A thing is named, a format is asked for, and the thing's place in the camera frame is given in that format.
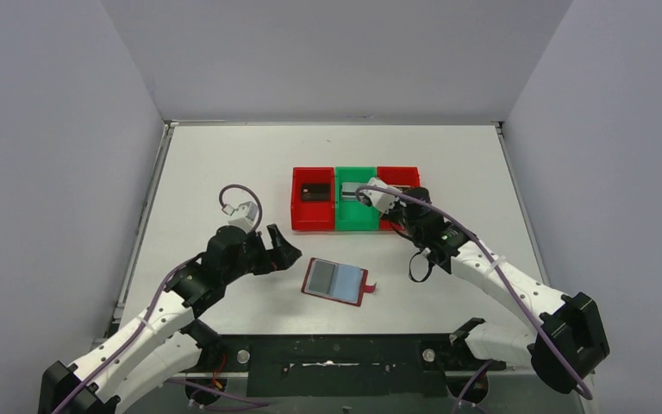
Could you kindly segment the dark grey card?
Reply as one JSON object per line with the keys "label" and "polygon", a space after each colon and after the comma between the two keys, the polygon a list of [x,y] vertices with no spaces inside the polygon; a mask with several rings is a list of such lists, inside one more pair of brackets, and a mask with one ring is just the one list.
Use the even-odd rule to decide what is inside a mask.
{"label": "dark grey card", "polygon": [[328,295],[334,284],[337,265],[325,260],[313,260],[310,268],[306,291],[319,295]]}

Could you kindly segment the red leather card holder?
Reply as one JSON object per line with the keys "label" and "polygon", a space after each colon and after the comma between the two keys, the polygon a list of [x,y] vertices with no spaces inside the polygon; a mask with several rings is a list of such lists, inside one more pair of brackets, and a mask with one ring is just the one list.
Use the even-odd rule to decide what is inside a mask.
{"label": "red leather card holder", "polygon": [[337,265],[336,273],[334,277],[334,284],[331,289],[331,292],[328,295],[319,295],[319,294],[307,292],[306,283],[308,280],[310,268],[313,264],[313,260],[324,260],[324,259],[319,259],[314,257],[309,260],[309,265],[306,274],[304,276],[303,284],[301,288],[301,293],[303,294],[317,298],[323,298],[337,303],[360,307],[364,296],[366,294],[373,294],[377,289],[376,284],[373,285],[367,284],[368,273],[369,273],[367,269],[348,264],[337,263],[330,260],[325,260]]}

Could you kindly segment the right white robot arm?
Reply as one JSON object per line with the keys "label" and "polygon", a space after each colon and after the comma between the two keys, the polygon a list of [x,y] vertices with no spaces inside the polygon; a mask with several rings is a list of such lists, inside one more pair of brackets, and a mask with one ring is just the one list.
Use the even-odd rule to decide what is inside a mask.
{"label": "right white robot arm", "polygon": [[428,190],[368,191],[372,206],[412,242],[428,262],[477,287],[526,324],[523,330],[471,320],[455,332],[450,355],[463,368],[493,360],[530,367],[556,392],[591,400],[586,378],[610,354],[596,301],[544,285],[486,246],[457,220],[431,203]]}

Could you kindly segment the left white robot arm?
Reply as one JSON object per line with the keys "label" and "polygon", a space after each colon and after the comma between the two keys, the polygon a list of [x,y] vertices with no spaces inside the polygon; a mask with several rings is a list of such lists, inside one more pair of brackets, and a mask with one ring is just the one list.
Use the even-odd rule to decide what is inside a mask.
{"label": "left white robot arm", "polygon": [[201,315],[248,275],[291,268],[303,255],[278,226],[258,231],[220,227],[201,253],[160,282],[148,307],[75,361],[54,362],[42,375],[40,413],[119,413],[173,375],[220,359],[220,336]]}

